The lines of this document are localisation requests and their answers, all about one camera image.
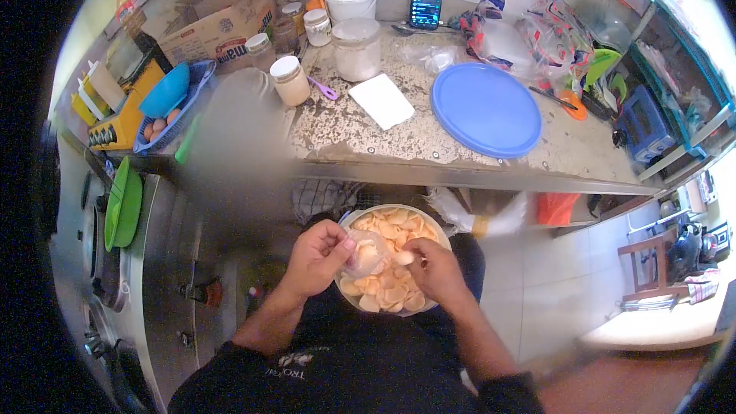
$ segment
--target chair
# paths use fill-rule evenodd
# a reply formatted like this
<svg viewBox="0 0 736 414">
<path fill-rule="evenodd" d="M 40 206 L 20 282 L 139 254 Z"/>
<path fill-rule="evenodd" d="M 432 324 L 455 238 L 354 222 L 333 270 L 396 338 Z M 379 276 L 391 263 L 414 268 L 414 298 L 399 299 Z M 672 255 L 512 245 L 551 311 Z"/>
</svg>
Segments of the chair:
<svg viewBox="0 0 736 414">
<path fill-rule="evenodd" d="M 633 243 L 631 245 L 622 246 L 618 249 L 618 255 L 631 255 L 631 270 L 634 273 L 634 294 L 627 294 L 623 297 L 623 302 L 638 301 L 639 299 L 654 298 L 657 296 L 666 296 L 670 294 L 679 294 L 681 297 L 689 296 L 687 285 L 667 285 L 667 251 L 677 240 L 677 229 L 673 228 L 661 235 L 651 237 L 642 242 Z M 647 284 L 639 284 L 637 275 L 637 258 L 638 251 L 655 250 L 657 256 L 657 280 L 650 281 Z M 654 262 L 649 262 L 649 278 L 654 278 Z"/>
</svg>

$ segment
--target person's left hand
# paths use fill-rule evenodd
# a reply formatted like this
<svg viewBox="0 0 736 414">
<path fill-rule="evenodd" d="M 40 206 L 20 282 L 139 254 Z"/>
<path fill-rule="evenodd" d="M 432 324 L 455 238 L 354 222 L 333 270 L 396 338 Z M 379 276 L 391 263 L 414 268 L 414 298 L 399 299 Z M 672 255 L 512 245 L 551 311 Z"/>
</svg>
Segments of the person's left hand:
<svg viewBox="0 0 736 414">
<path fill-rule="evenodd" d="M 325 219 L 299 235 L 279 287 L 302 301 L 326 290 L 355 250 L 355 241 L 336 222 Z"/>
</svg>

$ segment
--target hand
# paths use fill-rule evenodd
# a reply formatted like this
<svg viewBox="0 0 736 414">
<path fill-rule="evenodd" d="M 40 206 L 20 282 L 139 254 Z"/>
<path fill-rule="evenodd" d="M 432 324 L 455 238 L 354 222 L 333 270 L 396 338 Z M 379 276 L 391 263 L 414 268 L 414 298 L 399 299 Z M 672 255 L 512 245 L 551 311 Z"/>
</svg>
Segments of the hand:
<svg viewBox="0 0 736 414">
<path fill-rule="evenodd" d="M 448 313 L 462 308 L 473 294 L 465 285 L 458 260 L 452 251 L 427 238 L 415 238 L 402 246 L 404 251 L 419 254 L 423 260 L 416 259 L 406 266 L 417 282 L 417 286 L 429 298 L 434 299 Z"/>
<path fill-rule="evenodd" d="M 345 229 L 325 219 L 299 235 L 278 289 L 301 301 L 326 290 L 355 250 Z"/>
</svg>

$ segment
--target checkered cloth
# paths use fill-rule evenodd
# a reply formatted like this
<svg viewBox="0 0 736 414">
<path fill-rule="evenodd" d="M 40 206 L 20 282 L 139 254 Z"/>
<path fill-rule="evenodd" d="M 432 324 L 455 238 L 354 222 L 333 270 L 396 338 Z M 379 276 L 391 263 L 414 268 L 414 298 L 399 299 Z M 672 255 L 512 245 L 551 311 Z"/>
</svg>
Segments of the checkered cloth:
<svg viewBox="0 0 736 414">
<path fill-rule="evenodd" d="M 708 269 L 698 276 L 688 276 L 685 279 L 687 290 L 690 292 L 690 305 L 705 301 L 718 291 L 720 269 Z"/>
<path fill-rule="evenodd" d="M 299 179 L 291 188 L 291 203 L 300 224 L 321 212 L 329 212 L 337 220 L 358 201 L 362 182 L 329 179 Z"/>
</svg>

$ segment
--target green plastic item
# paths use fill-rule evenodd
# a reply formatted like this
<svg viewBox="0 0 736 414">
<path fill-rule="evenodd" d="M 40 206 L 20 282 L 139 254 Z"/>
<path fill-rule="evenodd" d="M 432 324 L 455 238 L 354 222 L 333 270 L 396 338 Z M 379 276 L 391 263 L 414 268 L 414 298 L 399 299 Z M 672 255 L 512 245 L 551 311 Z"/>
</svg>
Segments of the green plastic item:
<svg viewBox="0 0 736 414">
<path fill-rule="evenodd" d="M 626 82 L 623 80 L 623 76 L 620 73 L 617 73 L 615 76 L 613 76 L 613 80 L 611 80 L 611 85 L 609 85 L 608 88 L 614 95 L 616 93 L 616 89 L 618 89 L 618 103 L 623 104 L 623 101 L 626 100 L 626 95 L 629 94 L 629 91 L 626 87 Z"/>
<path fill-rule="evenodd" d="M 611 67 L 619 58 L 621 54 L 618 51 L 608 50 L 606 48 L 598 48 L 595 50 L 595 57 L 593 63 L 590 65 L 587 74 L 585 75 L 585 91 L 590 91 L 590 86 L 603 75 L 603 73 Z"/>
<path fill-rule="evenodd" d="M 189 152 L 191 152 L 191 143 L 194 141 L 194 133 L 197 130 L 197 125 L 199 124 L 199 118 L 201 117 L 201 115 L 201 113 L 197 114 L 194 120 L 191 121 L 191 126 L 186 132 L 182 144 L 179 146 L 179 149 L 177 149 L 177 152 L 174 154 L 174 158 L 180 164 L 185 164 L 187 159 L 189 158 Z"/>
<path fill-rule="evenodd" d="M 115 192 L 110 192 L 105 212 L 105 250 L 113 246 L 125 248 L 133 242 L 138 217 L 141 215 L 143 181 L 130 169 L 130 157 L 120 163 L 113 181 Z"/>
</svg>

